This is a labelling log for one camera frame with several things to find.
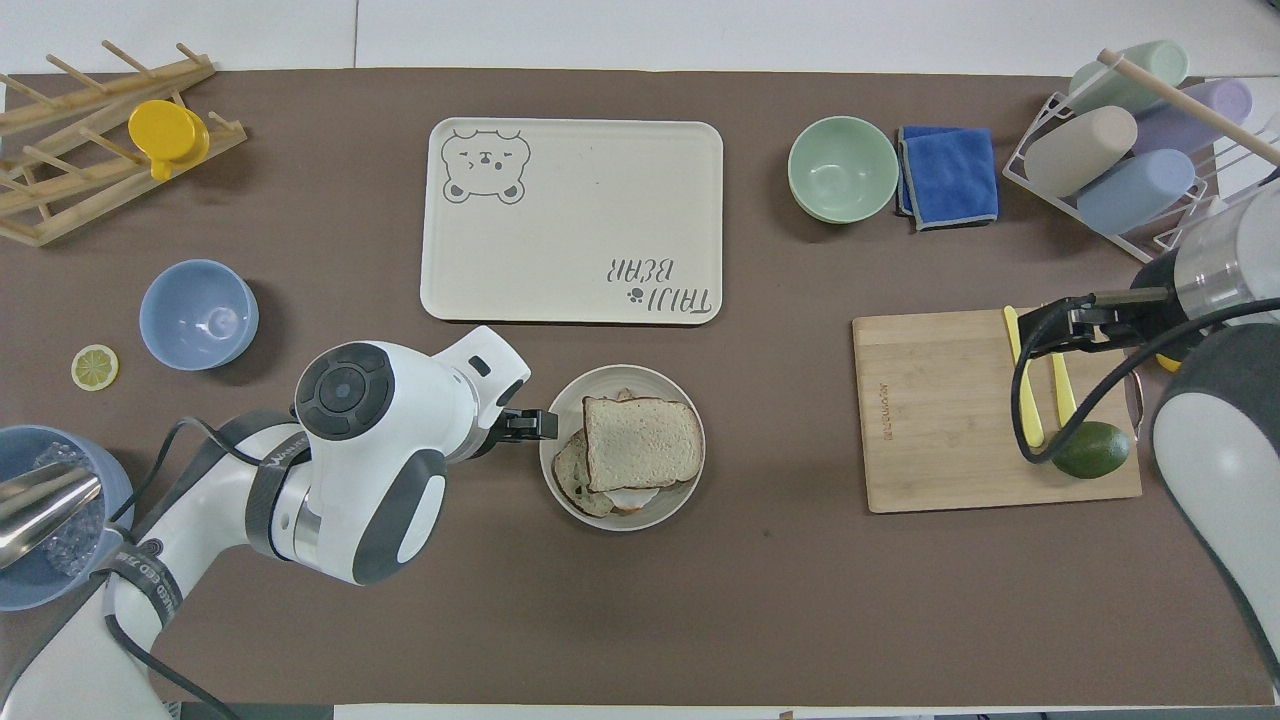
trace bowl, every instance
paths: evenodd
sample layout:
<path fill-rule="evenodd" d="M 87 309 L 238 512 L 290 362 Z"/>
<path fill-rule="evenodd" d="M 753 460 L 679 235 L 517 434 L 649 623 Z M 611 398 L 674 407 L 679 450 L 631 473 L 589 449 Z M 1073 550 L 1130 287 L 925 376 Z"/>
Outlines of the bowl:
<path fill-rule="evenodd" d="M 556 455 L 568 443 L 570 437 L 582 429 L 582 398 L 588 396 L 617 397 L 623 389 L 631 391 L 637 397 L 662 397 L 663 400 L 677 400 L 687 405 L 694 411 L 694 416 L 698 418 L 698 429 L 701 432 L 703 438 L 703 462 L 705 464 L 707 461 L 707 430 L 703 427 L 701 415 L 698 414 L 698 409 L 694 407 L 694 401 L 690 400 L 689 395 L 662 373 L 641 368 L 640 365 L 605 365 L 584 373 L 564 386 L 564 389 L 556 396 L 556 400 L 552 401 L 548 409 L 557 415 L 559 424 L 558 437 L 556 439 L 544 439 L 538 447 L 547 489 L 550 491 L 552 497 L 559 502 L 561 507 L 573 518 L 593 528 L 614 533 L 643 530 L 671 518 L 694 495 L 698 480 L 703 475 L 701 466 L 699 466 L 698 474 L 692 479 L 660 488 L 652 500 L 645 502 L 644 507 L 625 515 L 618 512 L 609 512 L 604 518 L 588 515 L 564 497 L 559 483 L 556 482 L 556 473 L 552 466 Z"/>
<path fill-rule="evenodd" d="M 796 137 L 787 182 L 796 202 L 824 223 L 876 214 L 897 188 L 897 154 L 884 133 L 861 118 L 823 118 Z"/>
<path fill-rule="evenodd" d="M 175 370 L 207 370 L 244 352 L 257 332 L 257 300 L 234 270 L 184 260 L 160 273 L 142 297 L 142 342 Z"/>
<path fill-rule="evenodd" d="M 92 469 L 102 483 L 102 492 L 63 528 L 0 570 L 3 611 L 36 607 L 83 584 L 111 551 L 111 538 L 118 537 L 102 527 L 106 518 L 133 493 L 129 478 L 115 457 L 88 439 L 44 425 L 0 428 L 0 482 L 55 461 L 83 464 Z M 133 509 L 129 507 L 116 524 L 131 527 Z M 87 534 L 77 539 L 69 534 L 72 525 L 78 525 L 78 532 Z M 97 530 L 96 539 L 91 529 Z"/>

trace white table surface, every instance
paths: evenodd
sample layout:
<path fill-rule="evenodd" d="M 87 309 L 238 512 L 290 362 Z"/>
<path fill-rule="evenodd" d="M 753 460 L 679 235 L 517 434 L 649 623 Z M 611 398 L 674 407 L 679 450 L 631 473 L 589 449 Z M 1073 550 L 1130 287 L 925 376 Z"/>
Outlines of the white table surface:
<path fill-rule="evenodd" d="M 1265 0 L 0 0 L 0 72 L 128 72 L 180 59 L 224 70 L 525 67 L 1070 76 L 1102 47 L 1172 38 L 1192 73 L 1280 76 L 1280 10 Z M 1251 82 L 1261 128 L 1280 81 Z M 0 109 L 4 96 L 0 94 Z M 1253 165 L 1254 172 L 1261 168 Z M 778 707 L 348 706 L 339 720 L 771 719 Z M 943 708 L 794 708 L 797 717 L 929 716 Z M 946 712 L 1001 708 L 945 708 Z M 1019 708 L 1002 708 L 1014 711 Z"/>

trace bear face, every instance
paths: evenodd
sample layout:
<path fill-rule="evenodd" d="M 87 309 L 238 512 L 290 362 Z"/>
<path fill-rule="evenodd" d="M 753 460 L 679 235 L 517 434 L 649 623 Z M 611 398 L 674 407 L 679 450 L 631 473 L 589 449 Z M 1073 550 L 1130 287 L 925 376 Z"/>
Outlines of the bear face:
<path fill-rule="evenodd" d="M 517 132 L 503 137 L 497 131 L 457 131 L 440 146 L 444 172 L 444 199 L 462 202 L 472 195 L 493 195 L 507 205 L 525 196 L 521 176 L 529 163 L 529 143 Z"/>

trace brown table mat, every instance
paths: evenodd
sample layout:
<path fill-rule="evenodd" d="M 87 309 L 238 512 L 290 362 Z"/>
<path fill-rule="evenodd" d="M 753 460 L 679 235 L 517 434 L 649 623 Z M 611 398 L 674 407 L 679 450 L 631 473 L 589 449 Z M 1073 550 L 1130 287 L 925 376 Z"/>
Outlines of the brown table mat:
<path fill-rule="evenodd" d="M 435 352 L 470 329 L 419 304 L 425 150 L 440 119 L 705 120 L 724 140 L 719 316 L 698 328 L 498 328 L 534 369 L 517 407 L 545 407 L 611 363 L 654 368 L 694 397 L 707 470 L 675 518 L 595 532 L 550 497 L 535 447 L 498 448 L 453 468 L 433 539 L 399 575 L 356 588 L 237 548 L 156 653 L 229 701 L 1270 703 L 1254 641 L 1149 459 L 1134 500 L 867 510 L 851 318 L 1036 305 L 1128 286 L 1137 264 L 1006 182 L 988 228 L 916 234 L 888 208 L 820 224 L 790 197 L 791 140 L 831 114 L 886 133 L 989 127 L 1002 161 L 1062 82 L 220 73 L 187 100 L 243 120 L 247 143 L 44 250 L 0 243 L 0 424 L 91 437 L 138 482 L 177 418 L 285 409 L 297 375 L 333 345 Z M 164 368 L 137 331 L 147 284 L 188 258 L 232 265 L 261 305 L 255 343 L 207 373 Z M 120 357 L 100 393 L 68 377 L 90 342 Z M 160 486 L 193 446 L 178 443 Z M 5 661 L 54 610 L 0 618 Z"/>

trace cutting board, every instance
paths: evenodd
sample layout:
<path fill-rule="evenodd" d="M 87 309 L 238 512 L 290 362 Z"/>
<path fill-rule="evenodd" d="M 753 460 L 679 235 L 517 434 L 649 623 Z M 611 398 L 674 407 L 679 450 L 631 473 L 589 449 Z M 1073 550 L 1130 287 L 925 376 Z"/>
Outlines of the cutting board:
<path fill-rule="evenodd" d="M 1123 359 L 1120 351 L 1065 356 L 1076 400 Z M 1009 415 L 1014 369 L 1001 310 L 854 320 L 854 365 L 872 512 L 955 510 L 1137 497 L 1137 454 L 1092 480 L 1018 451 Z M 1028 377 L 1046 437 L 1057 432 L 1052 368 Z M 1125 383 L 1089 414 L 1130 432 Z"/>

